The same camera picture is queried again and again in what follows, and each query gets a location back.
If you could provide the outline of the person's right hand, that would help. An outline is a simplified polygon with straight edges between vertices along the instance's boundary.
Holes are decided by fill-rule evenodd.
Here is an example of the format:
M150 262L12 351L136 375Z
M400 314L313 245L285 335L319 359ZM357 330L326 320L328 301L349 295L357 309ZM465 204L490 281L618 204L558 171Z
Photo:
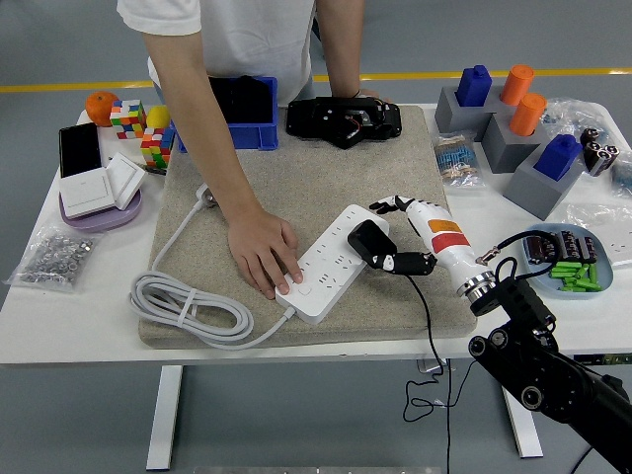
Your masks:
M267 299L288 294L289 283L302 282L297 264L298 239L290 224L260 206L227 218L230 252L244 280Z

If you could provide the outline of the person's left hand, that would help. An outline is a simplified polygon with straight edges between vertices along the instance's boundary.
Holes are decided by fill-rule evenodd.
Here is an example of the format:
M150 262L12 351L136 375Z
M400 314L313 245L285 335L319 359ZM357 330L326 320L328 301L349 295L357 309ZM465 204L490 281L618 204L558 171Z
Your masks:
M373 98L376 100L380 100L382 102L392 103L391 98L384 97L376 91L365 89L365 88L358 89L354 93L333 93L332 96L335 98L342 98L342 99Z

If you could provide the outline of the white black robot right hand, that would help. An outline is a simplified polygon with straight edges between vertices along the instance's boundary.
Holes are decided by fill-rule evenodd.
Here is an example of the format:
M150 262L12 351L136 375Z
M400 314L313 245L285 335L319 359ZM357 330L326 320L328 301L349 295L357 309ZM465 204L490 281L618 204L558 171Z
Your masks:
M476 262L474 250L451 214L438 204L419 199L391 196L372 203L377 214L401 210L416 233L422 238L440 267L448 270L453 289L466 295L484 280L488 270Z

